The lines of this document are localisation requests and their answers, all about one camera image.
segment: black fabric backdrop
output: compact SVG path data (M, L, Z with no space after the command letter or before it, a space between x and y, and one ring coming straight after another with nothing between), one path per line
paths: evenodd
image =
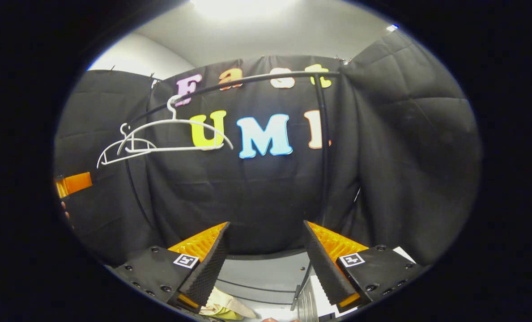
M171 246L206 228L231 222L231 253L265 254L301 247L302 220L317 220L321 149L310 149L309 122L317 110L308 77L290 89L269 81L216 90L177 107L177 118L227 112L227 146L215 151L151 153L130 160L147 217L132 195L124 162L95 169L100 152L121 139L119 126L166 103L176 81L200 73L197 88L217 84L221 72L244 76L272 68L321 64L342 71L324 88L330 152L326 227L367 246L402 246L418 263L436 260L456 237L476 194L481 147L474 115L458 83L426 49L399 32L365 49L348 65L312 56L237 59L159 82L124 72L90 71L65 107L56 140L55 173L90 171L94 186L68 200L76 233L111 263L153 243ZM262 128L288 114L290 155L240 159L236 121L254 117ZM166 119L162 110L133 124ZM141 131L158 147L192 146L187 124ZM207 131L206 137L212 137Z

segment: fabric cloth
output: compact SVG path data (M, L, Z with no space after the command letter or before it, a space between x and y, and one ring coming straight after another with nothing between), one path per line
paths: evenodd
M234 296L228 295L216 287L210 293L206 305L200 309L200 314L228 320L242 320L244 317L256 318L253 310L244 306Z

